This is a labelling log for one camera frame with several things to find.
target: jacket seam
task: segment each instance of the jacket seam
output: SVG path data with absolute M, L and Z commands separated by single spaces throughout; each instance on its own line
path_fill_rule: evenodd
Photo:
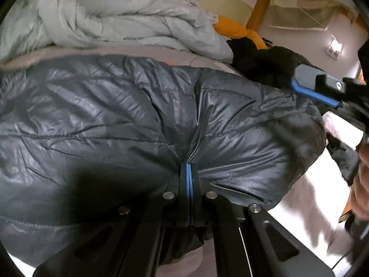
M 83 223 L 66 224 L 66 225 L 42 225 L 42 224 L 37 224 L 37 223 L 23 222 L 23 221 L 11 219 L 11 218 L 9 218 L 7 216 L 1 216 L 1 215 L 0 215 L 0 219 L 11 221 L 12 223 L 17 223 L 17 224 L 21 224 L 21 225 L 27 225 L 29 227 L 43 227 L 43 228 L 74 227 L 74 226 L 80 226 L 80 225 L 88 224 L 88 222 L 83 222 Z
M 69 80 L 69 79 L 75 79 L 75 75 L 80 75 L 80 74 L 74 74 L 73 77 L 68 77 L 68 78 L 63 78 L 63 79 L 56 79 L 56 81 L 61 81 L 61 80 Z M 140 83 L 136 83 L 130 79 L 127 79 L 127 78 L 124 78 L 124 77 L 121 77 L 121 76 L 109 76 L 109 75 L 102 75 L 102 76 L 97 76 L 97 77 L 86 77 L 86 76 L 80 76 L 81 78 L 79 78 L 80 80 L 81 79 L 87 79 L 87 80 L 99 80 L 99 79 L 118 79 L 118 80 L 124 80 L 124 81 L 127 81 L 131 84 L 134 84 L 136 86 L 140 86 L 140 85 L 143 85 L 143 86 L 150 86 L 151 88 L 155 88 L 159 91 L 178 91 L 180 93 L 182 93 L 183 95 L 185 96 L 191 96 L 193 97 L 194 95 L 193 94 L 188 94 L 188 93 L 185 93 L 184 91 L 178 89 L 178 88 L 168 88 L 168 89 L 161 89 L 159 87 L 156 87 L 154 85 L 152 85 L 151 83 L 149 82 L 140 82 Z M 210 88 L 210 87 L 202 87 L 200 88 L 201 90 L 207 90 L 207 91 L 227 91 L 227 92 L 230 92 L 230 93 L 234 93 L 234 94 L 239 94 L 239 95 L 242 95 L 242 96 L 245 96 L 245 97 L 248 97 L 248 98 L 252 98 L 251 96 L 247 95 L 247 94 L 244 94 L 244 93 L 240 93 L 238 91 L 234 91 L 234 90 L 229 90 L 229 89 L 222 89 L 222 88 Z
M 240 92 L 234 91 L 234 90 L 228 90 L 228 89 L 223 89 L 223 88 L 212 88 L 212 87 L 202 87 L 201 89 L 202 90 L 207 90 L 207 91 L 212 91 L 212 90 L 216 90 L 216 91 L 227 91 L 227 92 L 232 93 L 232 94 L 238 94 L 238 95 L 241 95 L 241 96 L 252 98 L 255 101 L 263 101 L 263 100 L 256 100 L 254 97 L 251 97 L 251 96 L 249 96 L 247 94 L 240 93 Z M 291 95 L 291 93 L 287 93 L 287 92 L 284 92 L 284 91 L 281 91 L 281 93 L 285 93 L 288 96 Z M 278 97 L 274 97 L 274 98 L 269 98 L 268 100 L 278 99 L 278 98 L 286 98 L 286 97 L 285 96 L 278 96 Z
M 303 113 L 303 112 L 300 112 L 300 111 L 295 111 L 293 113 L 288 113 L 288 114 L 285 114 L 285 115 L 281 115 L 280 117 L 269 118 L 269 119 L 267 119 L 265 121 L 262 121 L 262 122 L 259 122 L 259 123 L 256 123 L 256 124 L 263 124 L 263 123 L 266 123 L 266 122 L 269 122 L 269 121 L 272 121 L 272 120 L 279 120 L 281 118 L 288 117 L 288 116 L 293 115 L 293 114 L 306 114 L 306 113 Z M 234 128 L 234 129 L 231 129 L 231 130 L 227 130 L 226 132 L 219 132 L 219 133 L 215 133 L 215 134 L 212 134 L 212 135 L 206 135 L 206 136 L 200 137 L 200 139 L 216 139 L 218 137 L 222 137 L 222 136 L 224 136 L 226 134 L 229 134 L 229 133 L 232 133 L 232 132 L 239 132 L 242 129 L 248 129 L 252 125 L 254 125 L 254 124 L 243 125 L 243 126 L 240 126 L 240 127 Z
M 141 139 L 131 138 L 119 138 L 119 137 L 96 137 L 96 136 L 72 136 L 72 135 L 37 135 L 37 134 L 0 134 L 0 138 L 7 137 L 28 137 L 31 139 L 54 139 L 54 138 L 65 138 L 65 139 L 99 139 L 99 140 L 115 140 L 115 141 L 137 141 L 137 142 L 149 142 L 153 144 L 164 144 L 168 146 L 178 146 L 178 144 L 168 144 L 162 141 L 144 141 Z

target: finger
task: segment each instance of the finger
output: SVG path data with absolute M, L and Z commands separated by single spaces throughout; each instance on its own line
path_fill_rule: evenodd
M 361 163 L 359 166 L 359 179 L 360 184 L 369 193 L 369 167 L 365 163 Z
M 354 191 L 357 202 L 369 213 L 369 193 L 362 186 L 358 177 L 354 179 Z
M 362 206 L 357 202 L 355 191 L 351 193 L 351 208 L 354 214 L 361 220 L 368 221 L 369 213 L 366 212 Z
M 360 159 L 369 166 L 369 145 L 362 146 L 359 150 Z

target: white cloth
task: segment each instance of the white cloth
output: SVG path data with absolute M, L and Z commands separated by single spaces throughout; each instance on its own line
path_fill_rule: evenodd
M 269 213 L 329 267 L 333 267 L 332 262 L 350 250 L 352 244 L 346 240 L 342 241 L 343 247 L 330 249 L 333 240 L 338 240 L 337 245 L 341 236 L 349 237 L 345 230 L 337 231 L 349 194 L 350 188 L 341 171 L 325 149 Z
M 21 260 L 19 260 L 18 258 L 10 255 L 10 258 L 12 259 L 12 261 L 14 261 L 15 265 L 18 267 L 18 269 L 22 272 L 22 274 L 25 277 L 32 277 L 33 272 L 35 271 L 34 267 L 31 267 L 30 265 L 22 262 Z
M 323 121 L 326 132 L 329 132 L 353 150 L 356 149 L 363 138 L 364 131 L 359 130 L 331 111 L 323 115 Z

